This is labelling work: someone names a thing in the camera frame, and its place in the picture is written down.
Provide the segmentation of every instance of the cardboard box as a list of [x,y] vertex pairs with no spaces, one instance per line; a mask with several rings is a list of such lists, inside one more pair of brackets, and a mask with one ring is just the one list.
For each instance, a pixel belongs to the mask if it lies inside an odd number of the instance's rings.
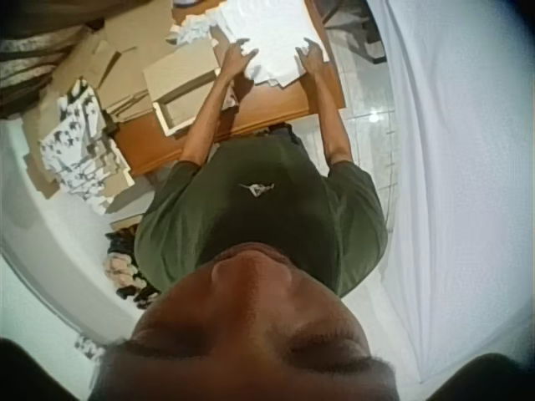
[[[220,69],[211,40],[202,39],[178,48],[143,73],[156,116],[170,136],[195,121]],[[236,104],[229,89],[223,109]]]

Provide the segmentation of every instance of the cardboard sheet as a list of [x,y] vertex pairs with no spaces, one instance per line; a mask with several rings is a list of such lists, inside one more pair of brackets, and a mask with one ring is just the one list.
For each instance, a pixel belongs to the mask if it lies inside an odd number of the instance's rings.
[[144,70],[153,102],[163,100],[193,79],[219,68],[210,39],[198,40],[178,48],[175,53]]
[[151,64],[172,54],[176,51],[176,45],[169,44],[163,38],[156,38],[151,42],[143,42],[137,46],[142,69],[146,69]]
[[142,99],[138,100],[136,103],[132,104],[128,109],[121,111],[117,114],[119,121],[124,123],[129,119],[137,118],[143,114],[147,114],[152,111],[152,102],[150,97],[146,94]]
[[189,119],[194,119],[210,93],[212,86],[213,82],[204,84],[184,96],[178,96],[169,103],[163,104],[161,111],[166,117],[167,124],[172,127]]
[[104,30],[110,44],[124,53],[143,43],[164,39],[171,29],[171,0],[151,0],[147,4],[108,18]]
[[97,89],[97,93],[100,106],[108,109],[122,99],[146,89],[138,52],[134,48],[119,57],[100,88]]
[[101,40],[84,72],[84,78],[89,82],[89,85],[97,89],[118,57],[117,50],[105,40]]
[[87,33],[85,39],[74,48],[71,54],[54,70],[50,88],[59,95],[70,91],[77,79],[84,75],[88,60],[104,38],[102,30]]

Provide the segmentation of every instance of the paper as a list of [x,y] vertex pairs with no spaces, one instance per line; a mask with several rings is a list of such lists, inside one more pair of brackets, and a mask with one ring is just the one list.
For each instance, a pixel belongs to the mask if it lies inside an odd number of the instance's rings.
[[318,43],[329,61],[303,0],[228,0],[220,9],[220,28],[229,41],[248,38],[242,51],[259,50],[245,71],[255,84],[269,81],[284,88],[298,79],[304,71],[295,48],[307,48],[305,38]]

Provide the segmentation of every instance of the wooden table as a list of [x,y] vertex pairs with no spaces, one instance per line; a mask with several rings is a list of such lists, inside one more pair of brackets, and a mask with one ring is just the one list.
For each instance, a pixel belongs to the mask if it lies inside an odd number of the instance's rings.
[[[173,17],[181,23],[187,14],[202,14],[214,8],[221,0],[206,0],[191,8],[176,8]],[[327,82],[339,109],[345,107],[344,94],[340,85],[332,49],[327,33],[313,0],[305,0],[314,27],[324,42],[330,62],[324,65],[322,75]],[[228,46],[223,38],[216,48],[216,56],[221,59]],[[230,136],[246,135],[254,130],[282,123],[318,112],[312,80],[304,75],[300,80],[285,89],[268,84],[253,85],[243,76],[234,82],[239,108],[222,112],[221,122],[216,134],[216,142],[227,140]],[[164,136],[154,113],[146,114],[120,126],[115,136],[123,156],[129,163],[133,176],[143,175],[160,168],[168,161],[178,160],[184,145],[184,135]]]

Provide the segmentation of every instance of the white wall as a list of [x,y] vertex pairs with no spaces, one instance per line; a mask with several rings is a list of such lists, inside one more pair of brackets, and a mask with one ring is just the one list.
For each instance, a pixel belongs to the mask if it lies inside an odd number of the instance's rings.
[[94,363],[74,348],[78,333],[37,299],[0,256],[0,336],[29,353],[72,395],[85,399]]
[[[84,334],[97,343],[128,337],[141,315],[132,302],[115,295],[102,262],[104,237],[115,216],[98,216],[75,196],[58,192],[45,200],[28,175],[28,145],[22,122],[0,123],[3,254],[25,281]],[[130,209],[141,209],[150,194]]]

